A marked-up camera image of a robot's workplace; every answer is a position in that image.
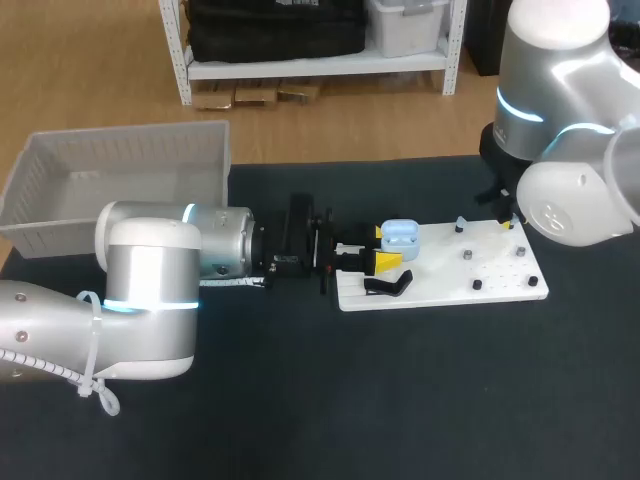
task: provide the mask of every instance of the black tool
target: black tool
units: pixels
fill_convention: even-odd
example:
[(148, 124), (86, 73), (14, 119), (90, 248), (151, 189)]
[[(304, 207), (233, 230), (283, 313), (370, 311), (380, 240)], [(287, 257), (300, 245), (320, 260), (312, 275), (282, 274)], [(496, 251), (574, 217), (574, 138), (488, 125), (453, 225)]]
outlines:
[(367, 295), (389, 295), (391, 297), (399, 297), (404, 293), (407, 287), (413, 282), (413, 273), (411, 270), (407, 270), (397, 282), (385, 282), (378, 280), (377, 278), (365, 278), (364, 289), (367, 291)]

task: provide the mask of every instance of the black mat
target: black mat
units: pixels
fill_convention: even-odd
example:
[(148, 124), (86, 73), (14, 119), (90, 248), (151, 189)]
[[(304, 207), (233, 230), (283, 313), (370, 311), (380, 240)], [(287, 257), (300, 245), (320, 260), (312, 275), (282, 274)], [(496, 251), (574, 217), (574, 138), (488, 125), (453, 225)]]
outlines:
[[(230, 203), (479, 220), (490, 182), (476, 158), (246, 166)], [(546, 301), (346, 314), (317, 281), (202, 290), (194, 367), (111, 382), (116, 418), (63, 382), (1, 385), (0, 478), (637, 480), (640, 239), (528, 234)], [(3, 276), (104, 291), (90, 257), (14, 252)]]

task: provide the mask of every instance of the white coiled cable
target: white coiled cable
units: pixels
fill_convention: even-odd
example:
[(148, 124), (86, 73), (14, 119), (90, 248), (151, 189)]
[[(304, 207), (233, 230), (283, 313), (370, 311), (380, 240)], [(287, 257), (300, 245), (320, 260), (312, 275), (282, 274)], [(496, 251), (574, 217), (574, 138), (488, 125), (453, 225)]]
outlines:
[[(24, 365), (38, 370), (43, 370), (45, 372), (58, 375), (59, 377), (66, 378), (67, 380), (75, 384), (80, 385), (85, 382), (84, 375), (80, 375), (78, 372), (74, 372), (73, 370), (69, 370), (68, 368), (62, 367), (60, 365), (56, 365), (55, 363), (47, 362), (46, 360), (43, 360), (41, 358), (23, 355), (11, 350), (0, 348), (0, 360), (6, 360), (18, 365)], [(112, 417), (115, 417), (118, 413), (120, 413), (120, 402), (118, 401), (118, 397), (116, 397), (111, 390), (104, 386), (103, 379), (91, 380), (88, 385), (91, 390), (93, 390), (100, 396), (100, 403), (102, 404), (102, 408), (104, 408), (105, 412), (107, 412)]]
[(58, 375), (59, 377), (66, 378), (78, 387), (78, 395), (81, 397), (88, 397), (91, 395), (92, 391), (96, 392), (100, 397), (100, 404), (102, 405), (102, 408), (104, 408), (104, 411), (112, 417), (115, 417), (120, 413), (120, 402), (118, 401), (118, 397), (104, 386), (104, 379), (93, 379), (93, 370), (96, 365), (98, 344), (100, 333), (102, 331), (102, 307), (100, 306), (100, 299), (98, 298), (98, 295), (94, 292), (83, 291), (80, 292), (76, 298), (78, 300), (84, 300), (86, 297), (89, 297), (91, 300), (93, 321), (91, 322), (91, 340), (89, 342), (89, 355), (84, 375), (74, 372), (73, 370), (69, 370), (61, 365), (47, 362), (41, 358), (23, 355), (22, 353), (2, 348), (0, 348), (0, 360), (6, 360), (8, 362), (35, 368), (37, 370), (43, 370), (45, 372)]

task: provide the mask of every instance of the white shelf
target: white shelf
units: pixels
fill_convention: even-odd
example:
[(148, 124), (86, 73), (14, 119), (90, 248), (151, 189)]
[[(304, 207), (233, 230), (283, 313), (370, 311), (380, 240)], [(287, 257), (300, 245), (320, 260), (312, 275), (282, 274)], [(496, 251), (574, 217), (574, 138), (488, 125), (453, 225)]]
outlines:
[[(434, 52), (408, 57), (385, 58), (373, 45), (353, 55), (310, 58), (285, 62), (260, 63), (188, 63), (189, 80), (223, 80), (229, 78), (309, 77), (316, 75), (356, 75), (367, 73), (419, 72), (444, 70), (447, 66), (446, 39), (440, 39)], [(191, 57), (187, 47), (185, 57)]]
[(169, 54), (183, 105), (191, 105), (192, 80), (234, 78), (308, 77), (315, 75), (356, 75), (369, 73), (420, 72), (444, 70), (443, 95), (456, 90), (460, 48), (467, 0), (451, 0), (448, 39), (441, 38), (435, 52), (408, 57), (385, 58), (373, 47), (342, 57), (263, 63), (200, 63), (193, 60), (191, 48), (183, 51), (180, 34), (180, 0), (158, 0)]

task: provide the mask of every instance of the white plastic basket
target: white plastic basket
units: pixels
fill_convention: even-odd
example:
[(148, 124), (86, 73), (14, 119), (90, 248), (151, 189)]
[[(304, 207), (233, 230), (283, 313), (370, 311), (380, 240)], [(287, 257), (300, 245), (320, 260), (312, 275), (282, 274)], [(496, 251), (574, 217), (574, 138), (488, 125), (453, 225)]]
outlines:
[(24, 258), (94, 252), (115, 200), (227, 205), (226, 121), (34, 133), (0, 197), (0, 234)]
[(368, 0), (373, 40), (385, 57), (435, 50), (449, 0)]

